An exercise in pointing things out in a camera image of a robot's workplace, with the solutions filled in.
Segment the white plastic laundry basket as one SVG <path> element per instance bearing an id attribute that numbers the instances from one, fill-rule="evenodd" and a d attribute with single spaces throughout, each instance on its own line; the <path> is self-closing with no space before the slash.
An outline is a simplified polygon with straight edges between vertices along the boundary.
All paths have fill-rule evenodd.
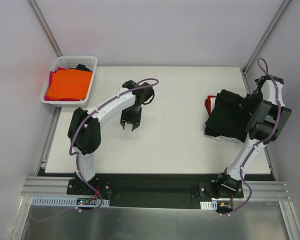
<path id="1" fill-rule="evenodd" d="M 45 95 L 50 86 L 50 76 L 48 80 L 44 83 L 43 89 L 40 95 L 40 101 L 44 104 L 50 104 L 55 107 L 84 107 L 88 104 L 90 92 L 93 86 L 93 82 L 95 79 L 96 69 L 97 69 L 98 59 L 95 56 L 88 56 L 88 55 L 66 55 L 57 57 L 52 64 L 50 71 L 56 72 L 58 70 L 65 70 L 65 69 L 74 69 L 79 64 L 84 65 L 87 69 L 92 71 L 91 80 L 89 83 L 89 87 L 87 90 L 87 94 L 85 99 L 74 101 L 74 100 L 45 100 Z"/>

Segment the black t shirt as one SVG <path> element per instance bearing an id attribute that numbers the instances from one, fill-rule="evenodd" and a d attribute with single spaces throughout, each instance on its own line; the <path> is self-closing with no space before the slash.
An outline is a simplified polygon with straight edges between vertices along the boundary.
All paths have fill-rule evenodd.
<path id="1" fill-rule="evenodd" d="M 223 126 L 205 126 L 204 134 L 218 141 L 238 140 L 242 143 L 247 138 L 247 133 L 237 128 Z"/>
<path id="2" fill-rule="evenodd" d="M 216 94 L 214 109 L 208 116 L 205 126 L 236 128 L 246 132 L 251 115 L 240 106 L 243 101 L 244 98 L 239 94 L 223 89 Z"/>

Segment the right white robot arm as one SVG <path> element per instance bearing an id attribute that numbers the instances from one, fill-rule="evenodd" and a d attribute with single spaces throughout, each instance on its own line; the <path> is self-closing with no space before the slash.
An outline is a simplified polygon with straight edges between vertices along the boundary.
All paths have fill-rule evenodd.
<path id="1" fill-rule="evenodd" d="M 278 138 L 292 113 L 283 102 L 282 78 L 265 74 L 256 80 L 256 85 L 239 106 L 251 114 L 245 129 L 247 137 L 236 158 L 212 184 L 216 199 L 239 194 L 247 169 L 258 153 Z"/>

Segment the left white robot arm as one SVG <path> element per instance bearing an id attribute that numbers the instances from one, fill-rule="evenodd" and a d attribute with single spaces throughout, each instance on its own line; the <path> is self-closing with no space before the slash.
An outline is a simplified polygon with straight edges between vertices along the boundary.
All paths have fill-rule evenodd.
<path id="1" fill-rule="evenodd" d="M 99 194 L 94 154 L 102 142 L 103 126 L 120 115 L 122 127 L 129 124 L 132 130 L 137 129 L 141 123 L 142 106 L 154 100 L 154 86 L 158 84 L 156 78 L 139 82 L 128 80 L 102 103 L 88 109 L 79 107 L 73 112 L 67 132 L 70 140 L 68 154 L 75 157 L 76 166 L 74 182 L 67 189 L 70 194 L 74 190 L 84 195 Z"/>

